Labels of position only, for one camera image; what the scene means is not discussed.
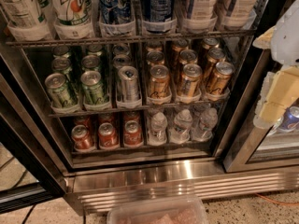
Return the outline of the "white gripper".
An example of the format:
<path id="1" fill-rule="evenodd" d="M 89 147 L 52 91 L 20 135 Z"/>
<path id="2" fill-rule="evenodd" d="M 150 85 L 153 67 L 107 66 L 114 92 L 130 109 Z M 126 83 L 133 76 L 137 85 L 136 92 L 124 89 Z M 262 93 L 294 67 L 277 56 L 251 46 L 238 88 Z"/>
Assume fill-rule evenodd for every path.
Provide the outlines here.
<path id="1" fill-rule="evenodd" d="M 287 68 L 268 72 L 263 80 L 253 124 L 272 127 L 299 98 L 299 0 L 277 21 L 270 42 L 272 59 Z"/>

